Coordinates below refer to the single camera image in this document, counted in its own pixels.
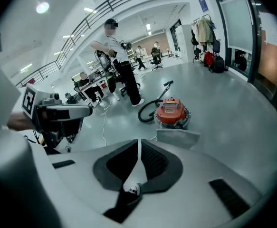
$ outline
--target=round ceiling light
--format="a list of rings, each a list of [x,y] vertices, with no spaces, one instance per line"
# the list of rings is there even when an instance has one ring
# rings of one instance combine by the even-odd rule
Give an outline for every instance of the round ceiling light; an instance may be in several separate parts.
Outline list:
[[[36,11],[37,13],[45,13],[48,10],[48,8],[49,4],[47,2],[43,2],[36,7]]]

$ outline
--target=red backpack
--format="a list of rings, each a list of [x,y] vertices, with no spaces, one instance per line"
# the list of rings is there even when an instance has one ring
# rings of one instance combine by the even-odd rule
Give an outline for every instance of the red backpack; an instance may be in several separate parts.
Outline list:
[[[209,67],[213,65],[213,57],[214,55],[211,52],[206,52],[204,56],[204,66]]]

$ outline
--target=laptop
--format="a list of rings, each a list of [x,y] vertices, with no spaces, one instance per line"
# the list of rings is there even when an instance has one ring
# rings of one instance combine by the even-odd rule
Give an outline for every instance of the laptop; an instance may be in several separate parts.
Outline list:
[[[89,74],[88,78],[89,78],[90,82],[92,83],[95,80],[95,73]]]

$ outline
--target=white cable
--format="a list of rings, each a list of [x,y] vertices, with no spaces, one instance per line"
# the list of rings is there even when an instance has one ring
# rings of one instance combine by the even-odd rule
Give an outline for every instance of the white cable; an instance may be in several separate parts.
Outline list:
[[[104,108],[105,112],[101,114],[101,116],[102,116],[102,115],[105,115],[105,117],[104,117],[104,124],[102,125],[102,138],[105,140],[105,145],[106,145],[106,139],[105,139],[105,137],[104,137],[104,134],[105,134],[105,129],[104,129],[104,126],[105,126],[105,118],[106,118],[106,113],[107,113],[107,111],[108,111],[108,109],[109,109],[109,107],[110,107],[110,105],[111,105],[111,103],[112,103],[113,100],[114,100],[114,98],[111,99],[109,106],[106,107],[106,108]]]

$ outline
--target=metal railing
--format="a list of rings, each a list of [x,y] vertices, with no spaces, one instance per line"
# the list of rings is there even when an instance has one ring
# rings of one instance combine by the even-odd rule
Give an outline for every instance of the metal railing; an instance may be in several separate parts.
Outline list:
[[[78,40],[81,38],[81,35],[83,35],[88,29],[91,29],[91,27],[95,23],[97,23],[103,16],[107,15],[110,12],[113,12],[116,8],[130,1],[133,1],[133,0],[106,0],[105,2],[100,4],[97,8],[94,9],[94,12],[89,13],[73,30],[73,32],[70,34],[71,36],[64,43],[55,61],[31,73],[25,79],[21,80],[18,84],[16,84],[16,86],[23,87],[23,85],[25,85],[30,79],[34,78],[35,75],[38,76],[38,81],[34,78],[35,84],[39,83],[44,79],[44,75],[41,72],[41,70],[43,68],[49,67],[50,65],[55,64],[56,65],[55,67],[58,68],[57,70],[60,70],[63,62],[67,59],[67,56],[71,51],[70,49],[76,45]]]

